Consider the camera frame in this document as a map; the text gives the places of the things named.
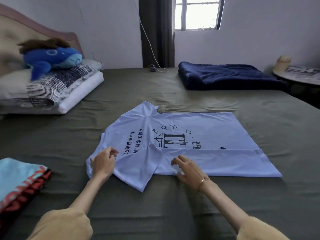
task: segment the pillow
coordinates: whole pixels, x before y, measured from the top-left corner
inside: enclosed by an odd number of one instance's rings
[[[58,106],[82,82],[104,65],[83,59],[69,69],[51,70],[39,80],[31,81],[31,69],[11,72],[0,77],[0,105],[24,108]]]

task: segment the navy blue blanket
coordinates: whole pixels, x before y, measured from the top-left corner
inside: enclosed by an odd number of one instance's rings
[[[281,90],[286,84],[251,65],[206,65],[181,62],[179,75],[189,90]]]

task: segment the plush toy hair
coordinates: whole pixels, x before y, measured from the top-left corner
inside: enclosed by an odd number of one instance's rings
[[[70,44],[61,38],[50,38],[47,40],[27,40],[18,44],[22,46],[19,49],[20,54],[25,54],[28,51],[35,49],[56,49],[58,47],[69,48]]]

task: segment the window frame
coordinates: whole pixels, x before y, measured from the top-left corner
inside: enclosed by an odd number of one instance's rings
[[[175,29],[175,31],[189,31],[189,30],[216,30],[220,29],[221,18],[222,18],[222,11],[224,6],[225,0],[213,1],[213,2],[196,2],[196,3],[188,3],[187,0],[182,0],[182,3],[175,4],[175,6],[181,5],[181,27],[180,29]],[[186,29],[186,21],[187,21],[187,6],[188,5],[197,5],[197,4],[219,4],[218,7],[218,15],[216,20],[216,27],[215,28],[196,28],[196,29]]]

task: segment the window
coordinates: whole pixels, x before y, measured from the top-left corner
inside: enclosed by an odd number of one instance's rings
[[[224,0],[176,0],[176,30],[219,29]]]

